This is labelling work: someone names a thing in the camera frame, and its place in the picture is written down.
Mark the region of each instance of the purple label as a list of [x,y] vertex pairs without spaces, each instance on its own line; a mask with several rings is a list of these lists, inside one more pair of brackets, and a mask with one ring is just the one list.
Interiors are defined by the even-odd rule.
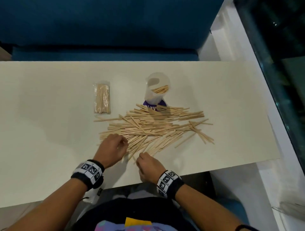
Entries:
[[[155,110],[155,111],[158,111],[158,110],[156,109],[156,106],[157,106],[157,105],[149,104],[149,103],[146,102],[146,101],[144,101],[143,105],[144,105],[144,106],[147,106],[148,108],[151,108],[151,109],[153,109],[153,110]],[[161,100],[161,101],[158,103],[158,105],[167,107],[167,105],[166,105],[166,103],[164,102],[164,100]]]

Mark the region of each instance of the forearm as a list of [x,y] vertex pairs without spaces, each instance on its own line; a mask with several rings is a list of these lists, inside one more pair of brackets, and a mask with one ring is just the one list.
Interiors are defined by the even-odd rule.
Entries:
[[68,180],[7,231],[63,230],[86,190],[87,186],[82,181]]
[[187,185],[178,190],[175,199],[201,230],[234,231],[241,224],[226,208]]

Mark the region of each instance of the tabletop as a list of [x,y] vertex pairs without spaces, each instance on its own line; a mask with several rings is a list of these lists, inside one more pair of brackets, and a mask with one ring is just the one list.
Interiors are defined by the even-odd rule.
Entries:
[[[279,158],[251,64],[244,62],[0,62],[0,207],[45,199],[92,158],[99,132],[93,84],[110,82],[116,118],[144,102],[145,78],[163,72],[174,107],[204,111],[215,139],[193,136],[155,157],[179,175]],[[107,169],[104,188],[140,182],[133,160]]]

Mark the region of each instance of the wristband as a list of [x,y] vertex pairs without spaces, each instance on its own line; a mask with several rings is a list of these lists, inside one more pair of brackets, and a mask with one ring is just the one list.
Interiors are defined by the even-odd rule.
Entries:
[[102,185],[104,178],[104,166],[96,160],[87,160],[81,163],[73,171],[71,178],[77,178],[87,185],[88,190],[98,188]]
[[166,170],[159,178],[157,192],[169,199],[175,199],[178,189],[184,185],[180,176],[170,170]]

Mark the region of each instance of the person's left hand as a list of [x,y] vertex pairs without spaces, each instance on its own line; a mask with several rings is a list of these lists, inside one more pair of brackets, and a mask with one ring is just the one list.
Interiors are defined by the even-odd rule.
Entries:
[[128,140],[124,136],[110,134],[100,144],[93,159],[100,162],[106,169],[119,162],[126,154],[127,148]]

